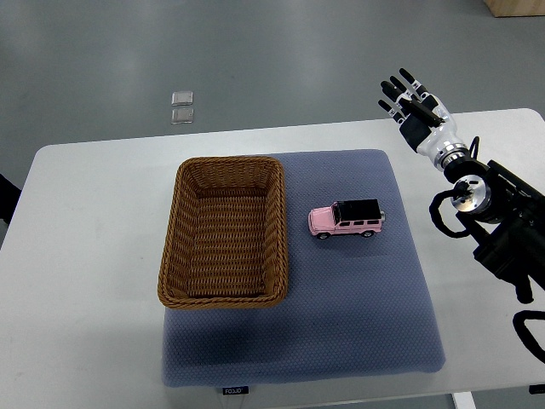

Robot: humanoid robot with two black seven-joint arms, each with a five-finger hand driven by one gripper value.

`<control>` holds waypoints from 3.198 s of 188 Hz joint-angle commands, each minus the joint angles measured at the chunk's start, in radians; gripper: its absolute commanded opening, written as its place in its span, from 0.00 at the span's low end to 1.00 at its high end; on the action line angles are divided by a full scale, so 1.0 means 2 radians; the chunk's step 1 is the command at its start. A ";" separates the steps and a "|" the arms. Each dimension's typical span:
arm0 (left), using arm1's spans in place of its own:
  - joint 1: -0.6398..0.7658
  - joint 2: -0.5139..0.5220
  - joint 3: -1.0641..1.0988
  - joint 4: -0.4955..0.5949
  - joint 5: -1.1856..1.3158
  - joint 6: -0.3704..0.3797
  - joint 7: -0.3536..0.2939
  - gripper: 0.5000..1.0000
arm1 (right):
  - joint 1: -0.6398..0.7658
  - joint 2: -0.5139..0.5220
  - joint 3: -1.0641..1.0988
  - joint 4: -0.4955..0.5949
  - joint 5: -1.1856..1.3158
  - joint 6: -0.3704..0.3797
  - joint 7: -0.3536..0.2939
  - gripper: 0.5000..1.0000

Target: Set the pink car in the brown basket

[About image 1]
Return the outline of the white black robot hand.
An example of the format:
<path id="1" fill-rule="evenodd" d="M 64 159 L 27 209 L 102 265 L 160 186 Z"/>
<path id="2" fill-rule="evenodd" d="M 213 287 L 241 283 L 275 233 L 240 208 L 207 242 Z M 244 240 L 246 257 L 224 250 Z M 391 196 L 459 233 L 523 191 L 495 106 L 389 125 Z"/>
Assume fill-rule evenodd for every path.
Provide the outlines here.
<path id="1" fill-rule="evenodd" d="M 442 171 L 456 159 L 469 155 L 457 136 L 456 121 L 443 102 L 404 68 L 397 77 L 381 82 L 379 106 L 398 125 L 408 146 Z"/>

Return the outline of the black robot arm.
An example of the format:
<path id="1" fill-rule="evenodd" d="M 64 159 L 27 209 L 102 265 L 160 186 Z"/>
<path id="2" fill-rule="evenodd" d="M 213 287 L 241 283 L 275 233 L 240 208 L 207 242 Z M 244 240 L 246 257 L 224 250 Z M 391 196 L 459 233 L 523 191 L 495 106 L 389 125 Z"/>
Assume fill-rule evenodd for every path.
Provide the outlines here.
<path id="1" fill-rule="evenodd" d="M 479 162 L 473 149 L 439 164 L 453 188 L 429 206 L 435 227 L 453 239 L 473 237 L 474 259 L 513 285 L 521 303 L 533 302 L 531 281 L 544 286 L 544 195 L 497 162 Z"/>

